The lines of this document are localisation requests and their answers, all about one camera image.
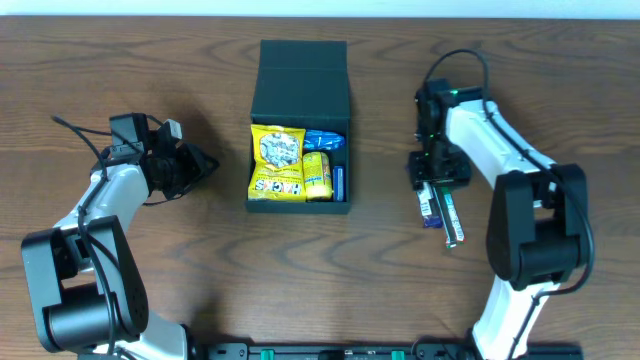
snack bag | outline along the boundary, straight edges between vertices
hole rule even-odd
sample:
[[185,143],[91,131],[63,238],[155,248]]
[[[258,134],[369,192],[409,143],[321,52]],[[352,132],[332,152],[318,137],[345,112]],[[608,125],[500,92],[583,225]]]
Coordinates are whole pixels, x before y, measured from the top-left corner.
[[302,173],[304,129],[251,125],[256,168],[249,200],[305,201]]
[[329,157],[323,152],[312,152],[302,157],[304,164],[304,189],[307,200],[331,200],[331,171]]

wood grain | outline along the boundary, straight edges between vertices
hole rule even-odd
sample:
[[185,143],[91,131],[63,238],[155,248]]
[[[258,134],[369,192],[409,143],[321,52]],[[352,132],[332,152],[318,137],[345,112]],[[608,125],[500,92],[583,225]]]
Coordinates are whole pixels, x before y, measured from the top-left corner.
[[[353,103],[348,216],[248,214],[249,110],[260,39],[347,40]],[[589,180],[597,261],[591,283],[553,299],[531,338],[575,341],[588,359],[640,353],[640,23],[526,20],[0,18],[0,358],[44,359],[20,241],[63,217],[94,160],[63,115],[107,128],[147,112],[185,123],[222,166],[185,199],[141,209],[127,234],[150,298],[202,340],[408,342],[462,337],[490,290],[484,234],[491,191],[456,194],[468,245],[423,230],[403,169],[413,93],[429,65],[481,49],[505,117]],[[440,74],[480,81],[461,57]],[[107,139],[97,138],[99,145]]]

open box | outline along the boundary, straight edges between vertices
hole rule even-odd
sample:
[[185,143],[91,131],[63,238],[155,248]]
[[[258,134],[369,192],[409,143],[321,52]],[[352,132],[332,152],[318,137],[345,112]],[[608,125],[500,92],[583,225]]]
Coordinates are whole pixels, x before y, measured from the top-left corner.
[[[344,201],[287,202],[246,199],[250,212],[346,214],[351,208],[349,150],[351,107],[344,41],[262,40],[251,122],[332,131],[345,137],[340,149],[323,151],[334,166],[344,167]],[[249,180],[256,163],[251,142]]]

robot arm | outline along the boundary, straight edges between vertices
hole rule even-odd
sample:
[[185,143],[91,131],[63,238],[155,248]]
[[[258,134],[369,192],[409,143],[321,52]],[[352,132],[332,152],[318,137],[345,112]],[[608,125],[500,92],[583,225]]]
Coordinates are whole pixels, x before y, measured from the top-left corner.
[[[162,191],[167,200],[182,196],[218,163],[194,145],[183,142],[178,146],[182,132],[173,120],[149,130],[145,114],[127,114],[112,117],[110,125],[112,134],[118,136],[113,136],[110,158],[103,159],[106,169],[92,170],[89,188],[66,217],[52,229],[29,234],[23,241],[38,337],[51,352],[107,352],[111,324],[99,277],[93,284],[62,285],[62,280],[95,267],[78,230],[79,209],[93,196],[84,212],[84,224],[115,304],[116,345],[142,360],[187,359],[185,330],[149,312],[124,234],[154,190]],[[107,180],[101,183],[104,171]]]
[[[506,359],[509,354],[517,358],[527,352],[529,331],[548,300],[536,295],[556,290],[574,268],[585,264],[588,247],[575,209],[557,191],[557,184],[525,159],[496,126],[586,205],[584,173],[576,165],[558,166],[536,151],[488,101],[495,125],[491,123],[480,88],[451,89],[446,80],[427,81],[417,92],[416,103],[416,136],[423,151],[412,153],[409,160],[414,188],[425,181],[435,187],[466,185],[470,159],[494,189],[487,252],[496,277],[472,335],[481,358]],[[554,209],[554,215],[536,220],[535,207]],[[512,351],[514,341],[517,346]]]

black cable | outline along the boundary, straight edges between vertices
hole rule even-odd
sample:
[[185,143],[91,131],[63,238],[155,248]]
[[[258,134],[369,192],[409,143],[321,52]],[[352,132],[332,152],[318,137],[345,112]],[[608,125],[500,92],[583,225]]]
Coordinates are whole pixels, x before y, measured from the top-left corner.
[[110,132],[107,131],[99,131],[99,130],[93,130],[93,129],[87,129],[87,128],[83,128],[80,126],[76,126],[76,129],[82,131],[82,132],[88,132],[91,134],[96,134],[96,135],[103,135],[103,136],[111,136]]
[[118,356],[119,358],[125,358],[127,360],[136,360],[135,357],[133,357],[133,355],[129,354],[125,349],[123,348],[119,348],[118,351],[116,351],[116,356]]
[[111,289],[109,288],[109,283],[107,282],[107,276],[105,275],[104,268],[100,263],[100,259],[98,258],[98,254],[96,254],[95,250],[91,242],[89,241],[89,237],[87,235],[87,228],[84,225],[84,217],[86,215],[87,207],[95,196],[98,194],[102,186],[108,181],[107,176],[107,167],[105,166],[105,160],[100,156],[98,149],[93,145],[93,143],[87,139],[80,130],[78,130],[75,126],[69,124],[64,119],[59,116],[52,116],[51,119],[73,131],[80,139],[82,139],[87,146],[91,149],[91,151],[96,155],[98,159],[98,163],[100,163],[100,167],[102,169],[102,175],[100,176],[100,181],[96,184],[96,186],[89,192],[89,195],[82,202],[82,205],[78,206],[78,234],[80,235],[80,239],[84,247],[89,252],[89,257],[91,258],[91,262],[93,262],[93,267],[96,271],[96,275],[100,280],[100,284],[102,285],[102,291],[104,292],[105,302],[107,303],[107,314],[109,316],[109,345],[107,347],[107,355],[113,355],[113,350],[115,347],[115,338],[116,338],[116,314],[113,298],[111,297]]
[[440,65],[440,63],[442,63],[446,58],[455,54],[460,54],[460,53],[471,54],[475,56],[478,59],[478,61],[480,61],[480,63],[482,64],[482,71],[483,71],[482,109],[484,110],[487,120],[489,120],[489,122],[496,129],[496,131],[498,131],[500,135],[502,135],[502,137],[504,137],[509,142],[509,144],[511,144],[511,146],[513,146],[513,148],[516,149],[518,153],[520,153],[520,155],[523,158],[527,159],[531,164],[537,167],[541,173],[543,173],[553,183],[555,183],[557,188],[567,196],[567,198],[569,199],[573,207],[576,209],[578,216],[580,217],[580,220],[584,227],[585,236],[587,237],[587,243],[589,246],[589,255],[588,255],[587,264],[585,265],[585,269],[582,275],[580,276],[580,279],[578,279],[578,281],[575,284],[564,289],[558,289],[558,290],[552,290],[552,291],[541,291],[538,294],[533,296],[531,307],[527,312],[527,316],[525,317],[524,323],[520,327],[520,330],[518,331],[518,334],[516,335],[516,337],[513,339],[514,340],[513,345],[511,346],[511,350],[509,351],[509,356],[507,357],[507,359],[511,359],[513,357],[516,347],[518,346],[518,343],[520,342],[520,339],[522,338],[522,335],[524,334],[527,328],[529,321],[531,320],[531,317],[533,316],[535,308],[540,304],[540,298],[542,298],[543,296],[566,295],[566,294],[574,293],[580,290],[589,280],[589,277],[591,276],[591,272],[593,271],[593,263],[595,261],[595,242],[593,239],[593,230],[591,229],[591,224],[589,223],[587,212],[584,209],[583,204],[581,204],[580,201],[578,200],[578,197],[574,194],[573,190],[566,187],[562,182],[562,180],[560,180],[560,178],[558,178],[549,169],[547,169],[540,162],[534,159],[529,154],[529,150],[523,149],[515,140],[513,140],[509,136],[509,134],[506,133],[504,129],[502,129],[496,123],[495,119],[493,118],[493,113],[490,112],[489,108],[487,107],[487,102],[489,99],[489,63],[481,53],[471,49],[458,49],[458,50],[450,51],[444,54],[442,57],[440,57],[440,59],[438,59],[438,61],[436,61],[431,66],[431,68],[427,72],[425,81],[427,81],[431,77],[431,75],[433,75],[433,72],[435,71],[436,67]]
[[109,259],[109,261],[111,261],[111,263],[118,270],[118,272],[120,272],[120,264],[118,263],[118,259],[116,259],[116,257],[111,253],[111,251],[109,251],[109,249],[107,249],[107,247],[104,246],[104,244],[102,244],[101,242],[96,240],[93,236],[91,236],[91,235],[88,235],[88,236],[89,236],[89,241],[91,242],[91,244],[93,244],[93,246],[98,248],[98,250],[100,250],[100,252],[104,256],[106,256],[107,259]]
[[440,345],[444,349],[444,352],[447,353],[447,356],[449,357],[449,359],[456,360],[456,358],[453,355],[451,355],[451,353],[449,352],[449,349],[447,349],[447,346],[444,344],[444,341],[442,341],[442,339],[440,339],[437,336],[431,336],[431,335],[422,335],[416,341],[414,341],[413,345],[411,345],[411,351],[409,351],[409,355],[414,355],[415,354],[413,352],[413,350],[415,349],[416,345],[418,345],[418,343],[420,341],[424,340],[425,338],[429,338],[429,339],[433,339],[433,340],[438,341],[438,343],[440,343]]
[[157,206],[157,205],[161,205],[164,203],[168,203],[169,201],[174,201],[174,200],[178,200],[181,199],[184,196],[184,194],[180,194],[180,196],[178,197],[173,197],[171,199],[167,199],[167,200],[162,200],[162,201],[156,201],[156,202],[151,202],[151,203],[142,203],[143,206]]
[[153,116],[153,115],[147,115],[147,119],[149,119],[149,120],[153,121],[154,123],[162,126],[162,123],[160,122],[160,120],[156,119],[155,116]]

